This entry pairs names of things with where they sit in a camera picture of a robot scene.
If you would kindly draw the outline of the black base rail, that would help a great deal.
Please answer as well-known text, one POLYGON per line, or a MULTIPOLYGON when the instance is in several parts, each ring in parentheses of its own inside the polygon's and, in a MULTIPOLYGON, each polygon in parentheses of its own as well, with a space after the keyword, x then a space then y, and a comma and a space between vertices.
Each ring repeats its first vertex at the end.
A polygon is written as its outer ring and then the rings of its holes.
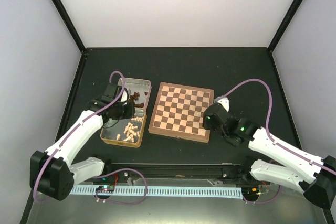
POLYGON ((182 178, 223 180, 226 184, 249 184, 251 177, 238 164, 107 164, 104 174, 117 169, 131 168, 145 178, 182 178))

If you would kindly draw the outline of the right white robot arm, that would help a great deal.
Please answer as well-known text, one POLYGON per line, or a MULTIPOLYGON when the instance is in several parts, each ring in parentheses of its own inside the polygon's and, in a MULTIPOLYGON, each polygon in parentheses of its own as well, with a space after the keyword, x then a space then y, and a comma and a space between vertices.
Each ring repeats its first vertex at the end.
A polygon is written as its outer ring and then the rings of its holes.
POLYGON ((335 200, 335 158, 325 158, 300 150, 246 118, 236 119, 221 103, 208 107, 203 127, 216 131, 234 147, 247 147, 268 156, 274 163, 252 159, 238 171, 239 179, 250 184, 266 181, 302 193, 306 200, 322 209, 330 209, 335 200))

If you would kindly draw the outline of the cream chess pieces pile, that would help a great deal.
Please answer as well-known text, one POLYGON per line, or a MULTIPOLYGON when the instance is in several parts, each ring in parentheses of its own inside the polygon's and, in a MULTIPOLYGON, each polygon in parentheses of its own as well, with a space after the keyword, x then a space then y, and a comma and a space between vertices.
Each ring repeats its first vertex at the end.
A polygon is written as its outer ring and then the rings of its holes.
POLYGON ((122 127, 121 132, 117 134, 116 140, 131 144, 139 143, 143 121, 144 117, 139 116, 129 119, 127 124, 122 127))

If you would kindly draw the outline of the left black frame post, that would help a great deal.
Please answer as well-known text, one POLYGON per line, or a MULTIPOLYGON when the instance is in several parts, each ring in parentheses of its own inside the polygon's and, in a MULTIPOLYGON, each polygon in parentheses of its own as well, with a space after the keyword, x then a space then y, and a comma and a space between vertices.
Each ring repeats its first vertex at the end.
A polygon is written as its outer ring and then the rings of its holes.
POLYGON ((64 7, 63 2, 61 0, 51 0, 51 1, 55 6, 56 10, 58 11, 62 21, 66 25, 66 28, 68 29, 70 35, 72 36, 79 51, 83 53, 86 50, 86 47, 84 46, 66 8, 64 7))

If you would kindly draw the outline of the dark brown chess pieces pile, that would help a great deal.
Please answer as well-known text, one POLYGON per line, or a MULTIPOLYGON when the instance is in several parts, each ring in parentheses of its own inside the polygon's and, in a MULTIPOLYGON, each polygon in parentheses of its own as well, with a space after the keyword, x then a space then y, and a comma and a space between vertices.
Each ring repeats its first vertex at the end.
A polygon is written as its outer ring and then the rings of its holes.
POLYGON ((131 103, 135 108, 144 108, 145 104, 142 103, 137 103, 139 100, 140 93, 139 92, 134 92, 132 95, 130 95, 128 102, 131 103))

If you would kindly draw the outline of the wooden chessboard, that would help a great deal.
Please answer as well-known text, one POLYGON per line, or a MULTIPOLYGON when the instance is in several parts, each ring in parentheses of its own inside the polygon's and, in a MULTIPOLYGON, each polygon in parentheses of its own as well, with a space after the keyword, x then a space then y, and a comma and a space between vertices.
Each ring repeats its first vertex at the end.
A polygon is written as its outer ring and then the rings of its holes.
POLYGON ((149 133, 208 143, 210 131, 203 128, 203 113, 213 98, 211 89, 160 83, 149 133))

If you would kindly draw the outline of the left small circuit board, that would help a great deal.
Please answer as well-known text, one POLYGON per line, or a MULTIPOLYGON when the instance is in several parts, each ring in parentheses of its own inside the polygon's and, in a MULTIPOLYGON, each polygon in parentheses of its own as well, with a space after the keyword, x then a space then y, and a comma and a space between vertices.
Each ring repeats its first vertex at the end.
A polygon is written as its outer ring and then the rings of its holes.
POLYGON ((111 194, 114 192, 114 189, 113 185, 101 185, 96 188, 96 193, 111 194))

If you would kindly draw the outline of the small circuit board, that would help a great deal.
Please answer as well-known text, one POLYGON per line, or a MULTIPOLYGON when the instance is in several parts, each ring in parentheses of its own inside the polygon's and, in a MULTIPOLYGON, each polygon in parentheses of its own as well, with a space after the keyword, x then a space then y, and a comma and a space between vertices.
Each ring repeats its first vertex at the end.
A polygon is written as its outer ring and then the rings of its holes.
POLYGON ((114 189, 113 185, 101 185, 96 188, 96 193, 111 194, 114 192, 114 189))
POLYGON ((248 196, 252 195, 261 195, 261 194, 266 194, 269 192, 269 189, 267 187, 261 186, 261 187, 253 187, 249 188, 247 191, 248 196))

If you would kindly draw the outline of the right black frame post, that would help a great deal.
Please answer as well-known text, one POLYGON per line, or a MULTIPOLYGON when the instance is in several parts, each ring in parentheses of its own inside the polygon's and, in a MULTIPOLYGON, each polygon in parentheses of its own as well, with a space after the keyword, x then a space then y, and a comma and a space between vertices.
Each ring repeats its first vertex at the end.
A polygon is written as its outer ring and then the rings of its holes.
POLYGON ((291 2, 284 18, 282 19, 275 35, 273 36, 267 48, 269 52, 273 53, 274 50, 276 49, 278 43, 280 42, 282 36, 284 35, 286 29, 288 28, 290 22, 292 21, 302 2, 303 0, 293 0, 291 2))

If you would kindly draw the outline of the right small circuit board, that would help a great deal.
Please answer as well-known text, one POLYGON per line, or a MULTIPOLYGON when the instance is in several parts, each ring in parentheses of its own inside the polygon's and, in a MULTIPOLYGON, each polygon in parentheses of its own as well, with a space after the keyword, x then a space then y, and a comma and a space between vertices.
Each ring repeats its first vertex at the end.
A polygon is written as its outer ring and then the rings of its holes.
POLYGON ((266 194, 269 192, 269 189, 267 187, 261 186, 261 187, 253 187, 249 188, 247 191, 248 196, 252 195, 261 195, 261 194, 266 194))

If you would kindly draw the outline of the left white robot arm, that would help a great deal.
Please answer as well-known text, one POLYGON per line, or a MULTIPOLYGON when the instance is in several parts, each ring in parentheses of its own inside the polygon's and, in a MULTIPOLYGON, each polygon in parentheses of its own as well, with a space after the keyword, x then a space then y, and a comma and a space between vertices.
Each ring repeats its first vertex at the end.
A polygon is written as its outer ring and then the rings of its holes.
POLYGON ((130 119, 135 115, 134 103, 124 85, 108 84, 98 100, 89 103, 75 124, 44 152, 35 151, 30 158, 29 184, 33 199, 38 194, 64 200, 74 186, 97 177, 108 181, 113 174, 111 166, 99 158, 90 157, 74 164, 73 160, 86 142, 110 120, 130 119))

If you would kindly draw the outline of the gold tin box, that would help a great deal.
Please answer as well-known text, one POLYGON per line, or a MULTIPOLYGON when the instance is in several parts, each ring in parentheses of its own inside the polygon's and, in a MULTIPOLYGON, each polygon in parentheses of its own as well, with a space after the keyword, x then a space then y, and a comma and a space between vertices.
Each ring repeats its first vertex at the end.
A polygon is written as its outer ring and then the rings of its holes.
POLYGON ((109 145, 138 148, 142 143, 146 119, 143 110, 130 119, 109 119, 101 130, 100 138, 109 145))

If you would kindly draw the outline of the black frame post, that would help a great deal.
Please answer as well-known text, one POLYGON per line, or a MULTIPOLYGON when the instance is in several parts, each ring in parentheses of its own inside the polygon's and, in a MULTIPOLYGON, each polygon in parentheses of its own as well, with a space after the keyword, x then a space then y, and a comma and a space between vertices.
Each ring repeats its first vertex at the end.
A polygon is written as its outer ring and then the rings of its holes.
POLYGON ((273 53, 274 50, 276 49, 278 43, 280 42, 282 36, 284 35, 286 29, 288 28, 290 22, 292 21, 302 2, 303 0, 293 0, 291 2, 284 18, 282 19, 275 35, 273 36, 267 48, 269 52, 273 53))
POLYGON ((68 29, 70 35, 72 36, 79 51, 83 53, 86 50, 86 47, 84 46, 66 8, 64 7, 63 2, 61 0, 51 0, 51 1, 55 6, 56 10, 58 11, 62 21, 66 25, 66 28, 68 29))

